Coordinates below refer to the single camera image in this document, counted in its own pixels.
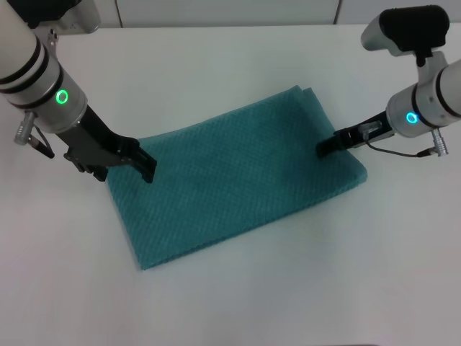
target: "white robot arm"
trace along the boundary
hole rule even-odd
[[[413,138],[431,132],[434,147],[417,154],[423,157],[448,154],[440,128],[461,120],[461,61],[448,64],[443,52],[433,51],[445,44],[449,29],[447,13],[439,6],[389,9],[376,17],[362,34],[367,50],[389,50],[393,56],[414,54],[418,83],[398,92],[389,100],[386,111],[318,144],[320,157],[337,150],[356,148],[398,133]]]
[[[18,8],[24,3],[9,1]],[[54,9],[52,15],[47,11],[43,12],[46,15],[41,15],[43,19],[59,19],[61,26],[66,26],[66,21],[72,19],[73,9],[83,11],[89,4],[94,5],[92,0],[58,1],[57,6],[54,0],[42,1],[46,4],[50,2]],[[32,1],[29,5],[37,6],[39,3]],[[28,25],[34,27],[41,21],[41,12],[28,12],[29,8],[26,6],[23,16],[29,20]],[[98,16],[89,17],[97,20],[87,21],[84,31],[95,30],[99,24]],[[41,130],[54,133],[69,146],[64,157],[80,172],[88,172],[99,181],[105,181],[108,167],[129,164],[141,173],[146,182],[152,182],[156,161],[136,139],[113,133],[101,121],[88,106],[84,92],[55,57],[53,38],[57,39],[57,34],[52,30],[48,37],[52,40],[44,44],[10,4],[0,0],[0,94],[24,112],[24,120],[14,141],[21,145],[28,143],[53,158],[54,154]],[[46,145],[31,135],[33,127],[37,128]]]

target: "green light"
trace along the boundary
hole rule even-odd
[[[60,105],[64,105],[69,99],[69,95],[66,90],[62,89],[56,93],[56,102]]]

